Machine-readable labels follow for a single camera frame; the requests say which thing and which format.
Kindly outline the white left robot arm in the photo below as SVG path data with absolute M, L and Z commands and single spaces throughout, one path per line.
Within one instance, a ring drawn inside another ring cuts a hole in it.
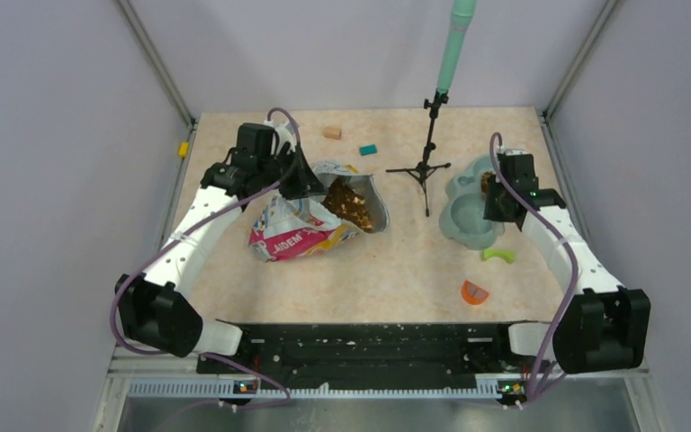
M 112 306 L 112 330 L 122 346 L 144 355 L 218 354 L 231 372 L 252 361 L 240 327 L 204 318 L 190 303 L 199 274 L 222 234 L 256 198 L 279 191 L 287 199 L 324 192 L 301 148 L 298 124 L 246 122 L 224 160 L 204 172 L 193 202 L 166 244 L 140 270 L 123 275 Z

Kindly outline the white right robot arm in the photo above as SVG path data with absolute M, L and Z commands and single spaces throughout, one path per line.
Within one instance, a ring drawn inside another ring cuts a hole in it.
M 528 356 L 552 360 L 567 374 L 633 369 L 641 365 L 651 300 L 629 289 L 597 259 L 576 230 L 567 204 L 542 189 L 534 157 L 522 150 L 489 153 L 484 217 L 513 223 L 541 254 L 564 293 L 552 322 L 540 330 L 511 326 L 491 347 L 494 364 L 515 371 Z

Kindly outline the pink pet food bag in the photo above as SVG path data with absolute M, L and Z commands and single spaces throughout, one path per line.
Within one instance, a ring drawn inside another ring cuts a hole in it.
M 390 226 L 374 175 L 334 160 L 316 162 L 313 173 L 325 186 L 323 196 L 288 200 L 277 193 L 256 219 L 248 245 L 263 261 L 324 253 Z

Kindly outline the clear plastic scoop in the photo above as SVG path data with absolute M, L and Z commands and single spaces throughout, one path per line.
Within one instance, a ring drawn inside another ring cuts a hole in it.
M 480 189 L 483 195 L 489 193 L 491 182 L 496 182 L 496 174 L 493 171 L 486 171 L 480 176 Z

